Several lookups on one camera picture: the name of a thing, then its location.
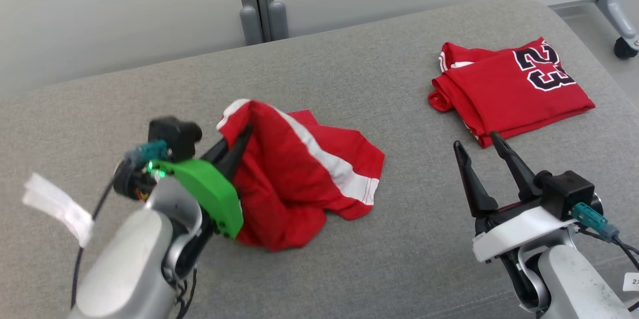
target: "gray fabric surface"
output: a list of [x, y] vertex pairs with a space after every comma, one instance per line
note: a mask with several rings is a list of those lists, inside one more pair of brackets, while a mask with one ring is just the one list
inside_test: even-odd
[[[224, 107], [255, 98], [310, 109], [320, 123], [356, 128], [384, 151], [375, 207], [352, 222], [329, 215], [299, 250], [212, 240], [188, 318], [529, 318], [502, 265], [473, 256], [452, 142], [466, 144], [502, 205], [517, 200], [507, 167], [492, 148], [479, 148], [454, 112], [436, 112], [425, 99], [443, 42], [501, 49], [541, 35], [597, 108], [509, 142], [534, 171], [573, 169], [594, 182], [607, 217], [637, 244], [637, 110], [554, 12], [528, 0], [490, 0], [75, 80], [0, 103], [1, 316], [68, 312], [77, 241], [21, 204], [32, 171], [92, 210], [121, 155], [145, 141], [149, 119], [198, 122], [201, 153], [219, 139]], [[110, 196], [82, 275], [135, 208]], [[577, 244], [620, 292], [631, 268], [623, 253], [593, 239]]]

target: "red cloth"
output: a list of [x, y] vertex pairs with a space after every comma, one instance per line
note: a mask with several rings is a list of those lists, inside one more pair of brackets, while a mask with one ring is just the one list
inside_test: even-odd
[[244, 214], [238, 241], [302, 247], [324, 225], [324, 210], [349, 221], [370, 212], [384, 154], [360, 132], [252, 100], [233, 102], [217, 128], [232, 147], [249, 122], [253, 134], [233, 179]]
[[447, 42], [440, 66], [429, 103], [456, 109], [482, 148], [493, 131], [506, 139], [595, 107], [543, 38], [499, 51]]

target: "white paper tag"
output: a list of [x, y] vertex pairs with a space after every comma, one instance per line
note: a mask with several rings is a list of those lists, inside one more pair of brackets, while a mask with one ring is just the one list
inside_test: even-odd
[[624, 292], [639, 292], [639, 273], [626, 273]]
[[25, 205], [41, 210], [66, 225], [82, 248], [89, 244], [93, 233], [93, 218], [89, 212], [37, 173], [31, 175], [24, 187], [27, 189], [22, 197]]

